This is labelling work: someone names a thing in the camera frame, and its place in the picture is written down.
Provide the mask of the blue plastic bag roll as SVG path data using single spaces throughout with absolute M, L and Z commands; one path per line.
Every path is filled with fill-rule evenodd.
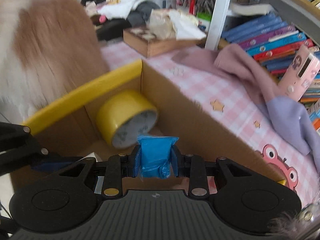
M 139 135 L 140 175 L 142 178 L 167 179 L 171 175 L 171 147 L 179 137 Z

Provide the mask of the yellow tape roll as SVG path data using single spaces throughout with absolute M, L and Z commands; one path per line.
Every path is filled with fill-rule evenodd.
M 124 90 L 99 109 L 96 123 L 103 139 L 116 149 L 128 148 L 146 134 L 158 119 L 157 108 L 136 90 Z

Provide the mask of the yellow cardboard box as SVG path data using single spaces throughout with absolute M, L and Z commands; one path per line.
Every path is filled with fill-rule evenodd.
M 64 157 L 126 153 L 137 136 L 176 137 L 183 154 L 226 157 L 281 184 L 285 176 L 204 107 L 142 60 L 109 72 L 25 120 L 32 135 Z

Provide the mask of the pink checkered table mat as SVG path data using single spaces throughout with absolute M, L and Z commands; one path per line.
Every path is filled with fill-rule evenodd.
M 199 49 L 185 48 L 188 52 Z M 265 146 L 272 146 L 274 157 L 266 158 L 266 162 L 285 177 L 303 204 L 310 203 L 319 192 L 319 168 L 315 167 L 312 155 L 301 154 L 273 129 L 238 80 L 174 62 L 172 57 L 181 50 L 150 57 L 146 62 L 254 150 L 262 152 Z

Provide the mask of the fluffy orange white cat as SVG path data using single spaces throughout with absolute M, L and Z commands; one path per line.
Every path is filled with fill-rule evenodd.
M 77 0 L 1 0 L 1 110 L 11 122 L 109 70 Z

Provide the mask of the wooden tray box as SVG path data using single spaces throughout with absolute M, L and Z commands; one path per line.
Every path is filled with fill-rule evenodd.
M 147 27 L 127 28 L 123 31 L 123 41 L 144 57 L 154 57 L 172 50 L 203 44 L 202 40 L 159 40 Z

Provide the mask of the purple cloth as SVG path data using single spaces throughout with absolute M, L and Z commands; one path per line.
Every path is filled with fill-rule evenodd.
M 238 80 L 273 129 L 303 155 L 312 155 L 319 168 L 319 134 L 313 127 L 306 108 L 280 91 L 265 70 L 239 45 L 221 50 L 185 49 L 172 57 L 178 64 L 199 69 L 225 79 Z

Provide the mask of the pink cylindrical holder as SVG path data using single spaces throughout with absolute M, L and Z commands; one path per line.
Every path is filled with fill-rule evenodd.
M 283 94 L 299 101 L 318 72 L 319 59 L 307 46 L 301 45 L 278 87 Z

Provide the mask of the white bookshelf frame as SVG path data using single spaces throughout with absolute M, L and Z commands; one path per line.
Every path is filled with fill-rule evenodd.
M 205 49 L 215 50 L 218 47 L 225 24 L 230 0 L 216 0 L 212 20 L 207 35 Z

